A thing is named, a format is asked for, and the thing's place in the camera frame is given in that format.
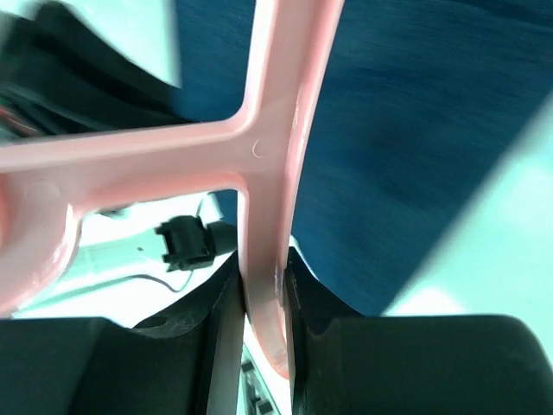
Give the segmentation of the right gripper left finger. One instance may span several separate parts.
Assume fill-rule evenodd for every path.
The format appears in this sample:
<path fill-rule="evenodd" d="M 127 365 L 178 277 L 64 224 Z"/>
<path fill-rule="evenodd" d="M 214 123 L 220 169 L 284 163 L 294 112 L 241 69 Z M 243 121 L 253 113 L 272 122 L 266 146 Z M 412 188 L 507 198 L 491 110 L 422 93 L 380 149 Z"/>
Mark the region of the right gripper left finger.
<path fill-rule="evenodd" d="M 127 329 L 100 317 L 2 320 L 4 414 L 233 414 L 245 307 L 238 259 Z"/>

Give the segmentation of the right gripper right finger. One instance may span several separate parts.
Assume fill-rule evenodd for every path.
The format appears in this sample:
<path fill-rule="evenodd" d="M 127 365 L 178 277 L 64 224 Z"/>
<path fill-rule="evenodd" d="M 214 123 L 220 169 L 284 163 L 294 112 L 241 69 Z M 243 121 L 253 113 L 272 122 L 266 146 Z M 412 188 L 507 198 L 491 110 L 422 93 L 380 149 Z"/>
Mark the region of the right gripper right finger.
<path fill-rule="evenodd" d="M 295 249 L 284 311 L 295 414 L 549 414 L 552 370 L 510 316 L 366 317 Z"/>

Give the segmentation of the dark blue denim trousers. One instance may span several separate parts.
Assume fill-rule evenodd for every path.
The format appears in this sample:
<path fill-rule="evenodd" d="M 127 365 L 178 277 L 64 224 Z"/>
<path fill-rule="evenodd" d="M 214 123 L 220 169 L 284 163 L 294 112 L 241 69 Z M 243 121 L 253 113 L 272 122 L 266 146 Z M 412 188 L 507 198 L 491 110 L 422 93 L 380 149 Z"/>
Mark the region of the dark blue denim trousers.
<path fill-rule="evenodd" d="M 381 314 L 552 88 L 549 1 L 347 1 L 292 233 Z"/>

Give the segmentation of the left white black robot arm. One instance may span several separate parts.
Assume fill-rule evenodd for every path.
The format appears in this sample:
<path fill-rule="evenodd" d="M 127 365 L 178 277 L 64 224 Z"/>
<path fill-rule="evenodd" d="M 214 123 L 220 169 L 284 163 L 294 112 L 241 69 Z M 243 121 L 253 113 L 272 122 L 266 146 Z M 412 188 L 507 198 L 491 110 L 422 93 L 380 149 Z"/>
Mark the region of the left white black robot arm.
<path fill-rule="evenodd" d="M 1 139 L 186 125 L 173 87 L 127 60 L 69 6 L 1 15 Z"/>

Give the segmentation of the pink hanger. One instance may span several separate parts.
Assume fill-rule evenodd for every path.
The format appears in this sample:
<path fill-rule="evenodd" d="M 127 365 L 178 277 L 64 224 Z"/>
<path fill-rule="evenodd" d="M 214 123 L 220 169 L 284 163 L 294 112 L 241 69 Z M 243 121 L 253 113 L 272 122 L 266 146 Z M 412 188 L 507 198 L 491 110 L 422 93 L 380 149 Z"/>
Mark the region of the pink hanger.
<path fill-rule="evenodd" d="M 67 268 L 86 213 L 233 188 L 250 323 L 268 362 L 287 376 L 283 271 L 342 7 L 340 1 L 257 2 L 244 100 L 228 119 L 2 148 L 2 314 Z"/>

